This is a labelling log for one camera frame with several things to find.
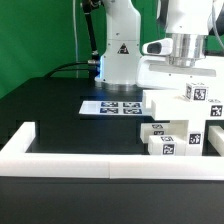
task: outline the black cable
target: black cable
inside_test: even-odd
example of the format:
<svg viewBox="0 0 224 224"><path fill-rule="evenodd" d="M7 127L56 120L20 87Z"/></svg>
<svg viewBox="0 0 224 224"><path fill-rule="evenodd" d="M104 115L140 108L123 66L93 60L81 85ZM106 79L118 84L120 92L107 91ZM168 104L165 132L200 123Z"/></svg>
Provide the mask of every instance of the black cable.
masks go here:
<svg viewBox="0 0 224 224"><path fill-rule="evenodd" d="M87 23L88 33L89 33L90 46L92 49L92 59L99 60L100 56L96 46L96 38L95 38L94 29L93 29L91 14L85 14L85 18L86 18L86 23Z"/></svg>
<svg viewBox="0 0 224 224"><path fill-rule="evenodd" d="M44 76L46 79L50 78L54 73L56 72L69 72L69 71L90 71L88 68L77 68L77 69L59 69L59 70L54 70L49 73L47 73L48 76Z"/></svg>
<svg viewBox="0 0 224 224"><path fill-rule="evenodd" d="M48 72L46 75L44 75L44 77L50 78L55 72L60 71L63 68L67 68L67 67L71 67L71 66L75 66L75 65L88 65L88 62L72 62L72 63L61 65L61 66L53 69L52 71Z"/></svg>

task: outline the printed marker sheet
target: printed marker sheet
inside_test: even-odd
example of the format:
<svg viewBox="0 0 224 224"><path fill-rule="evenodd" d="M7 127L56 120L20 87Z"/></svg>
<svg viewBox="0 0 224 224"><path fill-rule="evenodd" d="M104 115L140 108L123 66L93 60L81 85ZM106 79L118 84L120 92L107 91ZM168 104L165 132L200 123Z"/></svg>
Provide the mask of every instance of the printed marker sheet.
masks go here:
<svg viewBox="0 0 224 224"><path fill-rule="evenodd" d="M141 102L83 101L79 114L151 116Z"/></svg>

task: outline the cable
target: cable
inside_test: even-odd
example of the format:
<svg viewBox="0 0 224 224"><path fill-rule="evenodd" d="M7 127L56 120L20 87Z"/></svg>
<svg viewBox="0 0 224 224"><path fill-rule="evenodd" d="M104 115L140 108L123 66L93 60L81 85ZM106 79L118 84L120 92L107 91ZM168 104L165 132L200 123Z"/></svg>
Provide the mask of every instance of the cable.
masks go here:
<svg viewBox="0 0 224 224"><path fill-rule="evenodd" d="M92 59L99 60L100 56L96 46L96 38L95 38L94 29L93 29L91 14L85 13L85 18L86 18L86 23L87 23L88 33L89 33L90 46L92 49Z"/></svg>
<svg viewBox="0 0 224 224"><path fill-rule="evenodd" d="M216 37L217 41L219 42L220 47L224 51L224 45L222 43L222 40L221 40L221 38L219 36L219 33L217 31L217 27L216 27L216 15L215 15L215 7L214 7L214 4L212 6L212 25L213 25L213 30L214 30L214 33L215 33L215 37Z"/></svg>
<svg viewBox="0 0 224 224"><path fill-rule="evenodd" d="M45 78L50 78L55 72L62 71L63 68L75 66L75 65L88 65L88 62L72 62L68 64L61 65L52 71L48 72L46 75L44 75Z"/></svg>
<svg viewBox="0 0 224 224"><path fill-rule="evenodd" d="M77 34L77 23L76 23L76 0L73 0L73 27L74 27L74 37L75 37L75 58L79 60L79 48L78 48L78 34Z"/></svg>
<svg viewBox="0 0 224 224"><path fill-rule="evenodd" d="M50 78L54 73L56 72L70 72L70 71L90 71L88 68L77 68L77 69L60 69L60 70L55 70L47 73L44 77L46 79Z"/></svg>
<svg viewBox="0 0 224 224"><path fill-rule="evenodd" d="M155 11L158 11L159 4L161 4L161 2L160 1L157 1L157 4L155 4L156 5L156 10ZM157 38L158 38L158 40L160 40L160 29L159 29L159 23L157 21L157 19L158 19L157 16L158 16L158 12L157 12L157 15L156 15L155 24L156 24L156 34L157 34Z"/></svg>

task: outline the stacked blocks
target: stacked blocks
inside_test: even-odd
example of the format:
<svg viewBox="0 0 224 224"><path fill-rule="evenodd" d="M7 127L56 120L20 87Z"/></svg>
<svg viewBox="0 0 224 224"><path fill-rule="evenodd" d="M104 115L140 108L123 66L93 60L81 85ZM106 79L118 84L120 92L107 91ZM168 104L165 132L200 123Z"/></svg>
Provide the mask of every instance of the stacked blocks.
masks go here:
<svg viewBox="0 0 224 224"><path fill-rule="evenodd" d="M209 99L209 87L203 83L187 83L185 95L176 90L146 90L143 101L155 121L171 122L161 124L160 136L152 124L142 124L141 139L148 143L150 155L201 156L206 120L224 119L222 101Z"/></svg>

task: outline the white border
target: white border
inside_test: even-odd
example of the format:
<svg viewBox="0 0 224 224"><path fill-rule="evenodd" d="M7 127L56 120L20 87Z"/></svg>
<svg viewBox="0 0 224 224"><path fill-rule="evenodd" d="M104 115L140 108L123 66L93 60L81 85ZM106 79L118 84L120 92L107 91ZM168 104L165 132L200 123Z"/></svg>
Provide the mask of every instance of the white border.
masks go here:
<svg viewBox="0 0 224 224"><path fill-rule="evenodd" d="M223 157L26 153L34 138L25 122L0 152L0 176L224 180Z"/></svg>

